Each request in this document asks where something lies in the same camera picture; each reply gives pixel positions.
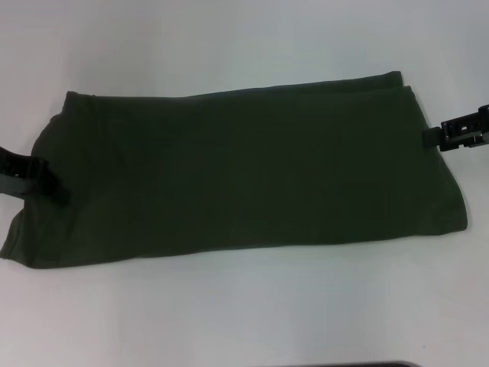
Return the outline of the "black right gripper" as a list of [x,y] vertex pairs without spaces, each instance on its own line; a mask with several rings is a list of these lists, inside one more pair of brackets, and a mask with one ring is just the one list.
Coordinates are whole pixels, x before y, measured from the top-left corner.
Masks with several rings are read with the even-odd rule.
[[489,104],[480,107],[477,114],[451,119],[423,132],[425,148],[450,151],[461,145],[465,148],[489,145]]

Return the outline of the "dark green FREE! t-shirt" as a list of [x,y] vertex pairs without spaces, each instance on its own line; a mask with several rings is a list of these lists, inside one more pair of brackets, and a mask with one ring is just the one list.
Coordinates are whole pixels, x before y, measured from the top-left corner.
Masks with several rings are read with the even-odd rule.
[[31,196],[0,258],[68,268],[467,228],[399,72],[154,98],[69,92],[34,143],[69,191]]

